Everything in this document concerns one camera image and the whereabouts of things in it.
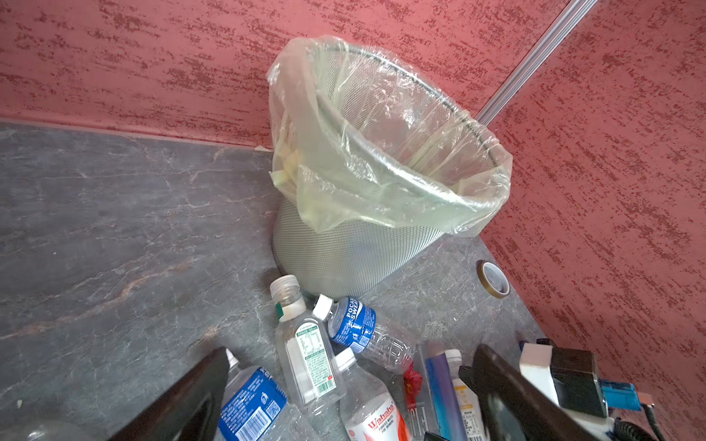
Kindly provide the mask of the yellow label white bottle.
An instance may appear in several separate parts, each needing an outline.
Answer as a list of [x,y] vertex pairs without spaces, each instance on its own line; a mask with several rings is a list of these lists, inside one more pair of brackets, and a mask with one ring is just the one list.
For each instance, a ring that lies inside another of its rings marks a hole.
[[477,395],[460,378],[460,367],[463,363],[461,351],[447,349],[445,356],[449,364],[450,376],[460,407],[464,429],[470,441],[486,441],[487,433],[483,424],[480,404]]

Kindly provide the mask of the red white label water bottle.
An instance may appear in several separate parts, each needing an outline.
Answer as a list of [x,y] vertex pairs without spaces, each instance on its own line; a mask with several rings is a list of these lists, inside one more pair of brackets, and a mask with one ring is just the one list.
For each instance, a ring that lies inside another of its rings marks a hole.
[[350,440],[413,439],[385,384],[358,364],[350,348],[336,355],[336,365],[347,388],[339,413]]

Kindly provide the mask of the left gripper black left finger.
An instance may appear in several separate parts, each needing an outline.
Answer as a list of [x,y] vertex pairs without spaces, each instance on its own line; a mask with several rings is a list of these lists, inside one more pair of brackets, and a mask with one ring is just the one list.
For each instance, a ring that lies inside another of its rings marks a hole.
[[217,348],[111,438],[213,440],[228,382],[226,348]]

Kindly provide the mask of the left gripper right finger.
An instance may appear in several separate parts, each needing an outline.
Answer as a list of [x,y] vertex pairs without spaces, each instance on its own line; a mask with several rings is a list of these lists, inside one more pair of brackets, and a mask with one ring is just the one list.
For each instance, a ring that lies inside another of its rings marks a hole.
[[479,399],[489,440],[595,439],[486,344],[459,375]]

